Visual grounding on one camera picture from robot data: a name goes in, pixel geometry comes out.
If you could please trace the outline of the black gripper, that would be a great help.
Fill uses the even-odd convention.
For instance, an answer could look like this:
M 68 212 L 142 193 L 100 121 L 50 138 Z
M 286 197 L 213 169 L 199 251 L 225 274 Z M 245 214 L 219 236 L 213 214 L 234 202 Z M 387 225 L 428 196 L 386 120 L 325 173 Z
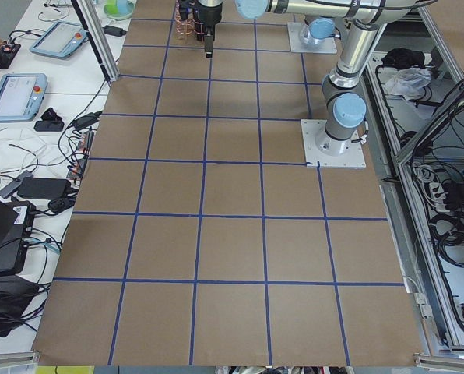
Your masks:
M 222 20 L 222 0 L 197 0 L 196 7 L 204 25 L 195 23 L 196 40 L 204 41 L 205 57 L 212 58 L 216 25 Z

